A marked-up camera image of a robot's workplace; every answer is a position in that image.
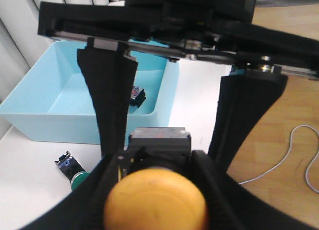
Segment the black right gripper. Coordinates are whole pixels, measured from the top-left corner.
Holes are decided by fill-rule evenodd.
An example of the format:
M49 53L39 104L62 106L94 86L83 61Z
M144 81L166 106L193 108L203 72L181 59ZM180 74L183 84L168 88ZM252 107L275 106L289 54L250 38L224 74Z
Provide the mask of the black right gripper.
M38 34L124 43L129 50L316 78L317 40L252 23L256 0L125 0L123 6L43 1Z

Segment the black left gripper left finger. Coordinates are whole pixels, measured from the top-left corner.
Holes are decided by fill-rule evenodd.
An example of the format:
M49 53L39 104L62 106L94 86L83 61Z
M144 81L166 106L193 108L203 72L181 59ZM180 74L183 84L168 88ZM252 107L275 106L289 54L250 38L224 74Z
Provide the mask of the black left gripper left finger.
M125 151L104 156L89 176L51 210L23 230L102 230L104 205L118 183L118 163Z

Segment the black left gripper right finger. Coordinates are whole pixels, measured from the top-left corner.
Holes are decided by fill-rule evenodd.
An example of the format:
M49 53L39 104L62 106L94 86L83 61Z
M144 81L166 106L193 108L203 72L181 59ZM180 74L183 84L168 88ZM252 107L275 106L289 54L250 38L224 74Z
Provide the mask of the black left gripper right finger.
M228 176L203 151L192 152L190 177L208 206L210 230L311 230L263 202Z

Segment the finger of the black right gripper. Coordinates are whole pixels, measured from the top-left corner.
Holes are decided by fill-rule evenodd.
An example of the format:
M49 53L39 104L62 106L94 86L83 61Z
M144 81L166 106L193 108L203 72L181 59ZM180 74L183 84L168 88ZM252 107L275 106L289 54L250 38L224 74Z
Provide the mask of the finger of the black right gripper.
M126 44L97 38L88 38L85 48L77 50L77 63L95 110L101 155L113 155L124 148L138 63Z
M242 143L288 82L283 74L246 71L223 76L208 155L227 171Z

